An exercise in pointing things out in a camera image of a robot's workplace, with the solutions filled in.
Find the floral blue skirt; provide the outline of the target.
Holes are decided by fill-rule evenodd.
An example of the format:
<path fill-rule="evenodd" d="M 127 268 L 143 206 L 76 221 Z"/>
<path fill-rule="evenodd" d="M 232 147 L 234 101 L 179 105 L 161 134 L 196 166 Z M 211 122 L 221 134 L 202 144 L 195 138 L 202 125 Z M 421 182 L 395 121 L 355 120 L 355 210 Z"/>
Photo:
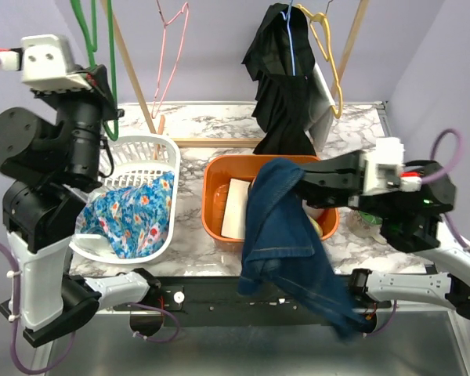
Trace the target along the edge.
<path fill-rule="evenodd" d="M 80 232 L 106 238 L 120 259 L 152 255 L 165 242 L 174 178 L 166 172 L 151 183 L 100 194 L 83 209 Z"/>

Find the dark blue denim skirt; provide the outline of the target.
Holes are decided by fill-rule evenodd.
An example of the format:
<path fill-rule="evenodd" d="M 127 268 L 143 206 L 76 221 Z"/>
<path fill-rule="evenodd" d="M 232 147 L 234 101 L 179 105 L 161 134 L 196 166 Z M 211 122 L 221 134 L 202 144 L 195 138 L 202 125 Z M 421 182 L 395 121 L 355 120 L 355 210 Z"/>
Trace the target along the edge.
<path fill-rule="evenodd" d="M 249 296 L 272 284 L 324 317 L 341 339 L 372 331 L 374 321 L 355 312 L 294 191 L 303 176 L 301 167 L 283 158 L 259 170 L 248 193 L 238 292 Z"/>

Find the pink wire hanger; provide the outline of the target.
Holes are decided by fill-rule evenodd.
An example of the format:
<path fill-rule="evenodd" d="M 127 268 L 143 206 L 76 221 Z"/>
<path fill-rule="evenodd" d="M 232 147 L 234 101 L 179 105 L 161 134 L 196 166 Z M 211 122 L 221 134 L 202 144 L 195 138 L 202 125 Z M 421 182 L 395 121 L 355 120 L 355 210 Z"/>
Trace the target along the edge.
<path fill-rule="evenodd" d="M 178 70 L 179 62 L 183 54 L 186 29 L 190 18 L 190 6 L 188 1 L 185 1 L 171 17 L 166 17 L 160 1 L 156 1 L 156 6 L 161 21 L 162 32 L 160 55 L 157 65 L 156 87 L 152 101 L 152 110 L 150 112 L 153 119 L 158 116 L 176 75 L 176 71 Z M 180 36 L 177 38 L 176 52 L 172 52 L 173 39 L 169 37 L 169 30 L 174 30 L 175 28 L 180 31 Z"/>

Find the black garment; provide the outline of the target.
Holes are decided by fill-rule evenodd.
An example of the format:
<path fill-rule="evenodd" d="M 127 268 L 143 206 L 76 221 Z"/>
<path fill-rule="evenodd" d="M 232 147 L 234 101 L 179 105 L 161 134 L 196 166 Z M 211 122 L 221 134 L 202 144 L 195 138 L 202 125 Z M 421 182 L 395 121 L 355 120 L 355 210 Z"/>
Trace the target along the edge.
<path fill-rule="evenodd" d="M 269 6 L 242 60 L 252 81 L 258 83 L 252 117 L 265 133 L 254 153 L 314 156 L 316 151 L 304 130 L 309 120 L 310 78 L 316 63 L 309 44 L 308 24 L 305 14 L 293 6 L 291 32 L 296 65 L 293 77 L 281 11 L 287 11 L 286 4 Z"/>

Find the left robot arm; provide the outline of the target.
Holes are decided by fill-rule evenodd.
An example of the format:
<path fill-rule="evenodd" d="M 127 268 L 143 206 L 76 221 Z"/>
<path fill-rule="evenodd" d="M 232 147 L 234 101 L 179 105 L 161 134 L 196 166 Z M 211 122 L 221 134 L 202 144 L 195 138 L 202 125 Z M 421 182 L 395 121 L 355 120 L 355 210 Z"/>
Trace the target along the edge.
<path fill-rule="evenodd" d="M 71 276 L 65 257 L 85 202 L 101 187 L 101 128 L 122 115 L 103 65 L 76 67 L 73 85 L 34 95 L 56 111 L 49 123 L 23 107 L 0 113 L 0 172 L 13 179 L 2 200 L 3 223 L 16 263 L 13 294 L 1 313 L 39 347 L 85 326 L 106 308 L 150 309 L 160 282 L 142 268 L 115 277 Z"/>

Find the light blue hanger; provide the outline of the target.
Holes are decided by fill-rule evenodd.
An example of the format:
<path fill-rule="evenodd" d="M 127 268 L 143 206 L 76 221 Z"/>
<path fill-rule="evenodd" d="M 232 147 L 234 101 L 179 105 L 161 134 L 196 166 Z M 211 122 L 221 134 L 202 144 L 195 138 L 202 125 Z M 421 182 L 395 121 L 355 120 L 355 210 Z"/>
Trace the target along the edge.
<path fill-rule="evenodd" d="M 296 65 L 295 65 L 295 51 L 294 51 L 294 41 L 291 32 L 291 12 L 293 8 L 294 1 L 290 0 L 287 5 L 287 11 L 281 11 L 280 14 L 285 22 L 285 27 L 288 36 L 288 43 L 289 43 L 289 53 L 290 53 L 290 61 L 291 61 L 291 74 L 293 77 L 296 76 Z"/>

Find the green hanger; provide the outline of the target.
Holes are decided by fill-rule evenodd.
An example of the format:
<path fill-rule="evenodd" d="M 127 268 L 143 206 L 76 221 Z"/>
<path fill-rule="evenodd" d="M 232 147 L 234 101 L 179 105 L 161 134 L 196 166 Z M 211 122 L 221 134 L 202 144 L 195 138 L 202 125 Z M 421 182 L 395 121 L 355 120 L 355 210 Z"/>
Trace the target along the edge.
<path fill-rule="evenodd" d="M 92 31 L 89 31 L 89 27 L 85 20 L 85 15 L 80 0 L 70 0 L 70 5 L 74 16 L 81 28 L 82 36 L 85 41 L 85 49 L 87 57 L 89 59 L 89 66 L 94 67 L 96 65 L 95 53 L 98 50 L 98 38 L 97 38 L 97 15 L 96 15 L 96 2 L 91 1 L 91 24 Z M 103 5 L 106 6 L 107 15 L 107 29 L 108 29 L 108 41 L 110 50 L 110 79 L 111 79 L 111 93 L 114 102 L 118 102 L 118 85 L 116 75 L 116 62 L 115 62 L 115 46 L 114 46 L 114 19 L 113 19 L 113 6 L 111 0 L 103 1 Z"/>

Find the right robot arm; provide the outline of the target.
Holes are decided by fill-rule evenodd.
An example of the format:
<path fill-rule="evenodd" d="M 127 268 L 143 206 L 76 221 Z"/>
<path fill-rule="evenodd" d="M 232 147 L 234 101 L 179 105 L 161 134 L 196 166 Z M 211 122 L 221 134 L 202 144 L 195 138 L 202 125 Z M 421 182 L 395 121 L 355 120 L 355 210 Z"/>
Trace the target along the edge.
<path fill-rule="evenodd" d="M 437 161 L 374 166 L 363 150 L 303 164 L 298 194 L 316 208 L 347 207 L 379 217 L 381 235 L 395 250 L 428 259 L 433 274 L 353 270 L 345 299 L 355 307 L 387 301 L 423 302 L 470 320 L 470 250 L 459 244 L 443 216 L 453 210 L 456 187 L 448 175 L 415 191 L 407 185 L 441 170 Z"/>

